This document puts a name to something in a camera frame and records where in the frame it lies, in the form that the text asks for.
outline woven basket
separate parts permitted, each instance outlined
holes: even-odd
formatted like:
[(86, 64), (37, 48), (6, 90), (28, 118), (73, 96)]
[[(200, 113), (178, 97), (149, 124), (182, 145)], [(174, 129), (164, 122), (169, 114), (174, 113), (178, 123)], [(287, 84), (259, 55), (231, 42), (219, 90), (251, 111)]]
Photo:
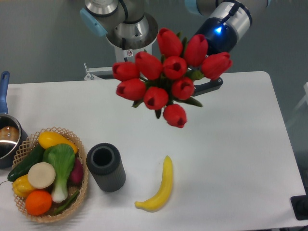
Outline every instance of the woven basket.
[(86, 195), (86, 191), (87, 191), (87, 186), (88, 186), (88, 177), (89, 177), (89, 171), (88, 171), (88, 167), (86, 164), (86, 159), (87, 156), (85, 154), (85, 150), (84, 147), (80, 141), (80, 139), (71, 131), (66, 130), (64, 128), (47, 128), (47, 129), (42, 129), (40, 132), (36, 132), (34, 135), (31, 135), (30, 137), (27, 138), (26, 141), (24, 141), (19, 149), (16, 152), (16, 155), (14, 157), (14, 161), (13, 161), (13, 168), (15, 166), (18, 165), (19, 162), (21, 162), (33, 149), (33, 147), (38, 143), (38, 138), (40, 133), (44, 132), (44, 131), (53, 131), (53, 132), (57, 132), (61, 135), (63, 135), (64, 137), (66, 137), (67, 139), (69, 139), (70, 141), (72, 141), (78, 148), (78, 152), (76, 154), (76, 156), (78, 157), (78, 159), (80, 160), (80, 162), (83, 165), (83, 170), (84, 170), (84, 176), (83, 176), (83, 180), (82, 183), (80, 185), (75, 185), (73, 183), (71, 183), (70, 181), (68, 181), (67, 184), (67, 188), (68, 188), (68, 197), (70, 197), (74, 192), (76, 192), (77, 190), (79, 190), (79, 195), (77, 197), (77, 199), (75, 200), (75, 202), (73, 202), (69, 208), (67, 208), (65, 211), (63, 211), (62, 213), (56, 215), (56, 216), (51, 216), (50, 214), (52, 214), (54, 212), (54, 210), (56, 210), (59, 206), (63, 205), (65, 202), (63, 203), (52, 203), (52, 206), (50, 208), (50, 210), (41, 215), (41, 216), (32, 216), (30, 214), (27, 213), (27, 210), (25, 209), (25, 202), (26, 199), (23, 197), (19, 197), (16, 194), (14, 194), (15, 196), (15, 202), (16, 202), (16, 206), (18, 207), (18, 210), (21, 211), (28, 219), (32, 220), (32, 221), (36, 221), (38, 223), (49, 223), (49, 222), (54, 222), (54, 221), (58, 221), (61, 219), (64, 219), (65, 217), (69, 216), (70, 214), (72, 214), (83, 202), (85, 195)]

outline fake fruit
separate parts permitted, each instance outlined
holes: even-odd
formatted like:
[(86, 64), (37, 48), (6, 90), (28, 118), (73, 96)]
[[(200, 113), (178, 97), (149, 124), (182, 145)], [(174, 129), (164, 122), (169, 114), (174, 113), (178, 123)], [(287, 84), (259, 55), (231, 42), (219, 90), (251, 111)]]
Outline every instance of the fake fruit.
[(173, 184), (173, 165), (171, 158), (167, 155), (163, 164), (163, 177), (160, 188), (155, 196), (144, 201), (135, 202), (135, 206), (147, 211), (156, 211), (160, 209), (168, 200)]
[(51, 195), (44, 190), (34, 190), (26, 199), (28, 214), (39, 216), (46, 213), (52, 205)]
[(48, 149), (60, 143), (66, 143), (73, 148), (75, 154), (78, 151), (77, 146), (73, 142), (69, 141), (67, 138), (65, 138), (64, 136), (60, 135), (57, 132), (52, 132), (52, 131), (42, 132), (38, 137), (38, 142), (44, 149)]
[(28, 173), (29, 183), (37, 189), (50, 186), (56, 178), (56, 172), (51, 164), (40, 162), (31, 167)]
[(13, 182), (12, 186), (14, 193), (19, 197), (28, 197), (36, 189), (29, 183), (28, 174), (19, 177)]
[(8, 181), (15, 181), (17, 178), (28, 173), (30, 168), (41, 162), (43, 159), (45, 149), (43, 149), (38, 143), (32, 151), (27, 155), (21, 163), (19, 163), (8, 175)]

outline toy banana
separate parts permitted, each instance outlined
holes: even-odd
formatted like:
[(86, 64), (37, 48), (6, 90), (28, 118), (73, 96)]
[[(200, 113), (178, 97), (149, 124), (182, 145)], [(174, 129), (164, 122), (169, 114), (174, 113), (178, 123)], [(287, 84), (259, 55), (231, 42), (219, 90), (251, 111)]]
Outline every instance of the toy banana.
[(139, 202), (135, 202), (135, 206), (140, 209), (144, 209), (147, 211), (156, 211), (159, 210), (168, 200), (173, 184), (173, 166), (172, 160), (167, 155), (164, 159), (163, 164), (163, 177), (160, 188), (155, 196), (152, 198)]

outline blue light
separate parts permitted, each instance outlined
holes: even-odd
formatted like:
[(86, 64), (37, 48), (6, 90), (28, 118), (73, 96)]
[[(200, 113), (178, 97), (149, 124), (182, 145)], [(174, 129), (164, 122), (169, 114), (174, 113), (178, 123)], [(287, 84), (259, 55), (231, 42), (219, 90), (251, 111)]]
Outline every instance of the blue light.
[(222, 29), (222, 27), (218, 27), (217, 29), (215, 29), (215, 32), (216, 32), (217, 34), (221, 34), (221, 29)]

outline stainless steel pot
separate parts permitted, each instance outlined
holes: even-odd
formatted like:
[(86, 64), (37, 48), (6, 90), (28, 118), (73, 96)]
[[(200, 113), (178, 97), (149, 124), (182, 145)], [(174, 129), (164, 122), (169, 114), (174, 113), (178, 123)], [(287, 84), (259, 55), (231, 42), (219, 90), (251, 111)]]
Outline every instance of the stainless steel pot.
[(6, 95), (8, 91), (10, 73), (5, 71), (0, 79), (0, 168), (13, 165), (14, 156), (19, 146), (28, 137), (20, 123), (8, 115)]

